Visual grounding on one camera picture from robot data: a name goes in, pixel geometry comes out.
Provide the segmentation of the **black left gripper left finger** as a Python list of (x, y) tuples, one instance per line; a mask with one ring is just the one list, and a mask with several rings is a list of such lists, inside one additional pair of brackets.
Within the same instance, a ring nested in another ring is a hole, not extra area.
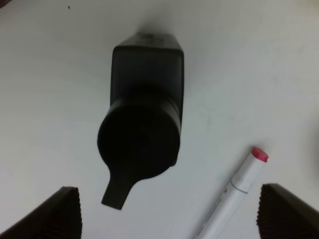
[(0, 234), (2, 239), (80, 239), (81, 236), (82, 216), (77, 187), (61, 187)]

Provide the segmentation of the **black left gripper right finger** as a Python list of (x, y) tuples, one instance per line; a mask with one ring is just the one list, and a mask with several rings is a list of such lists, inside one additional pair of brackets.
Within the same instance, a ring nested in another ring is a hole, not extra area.
[(319, 212), (275, 183), (262, 185), (256, 223), (262, 239), (319, 237)]

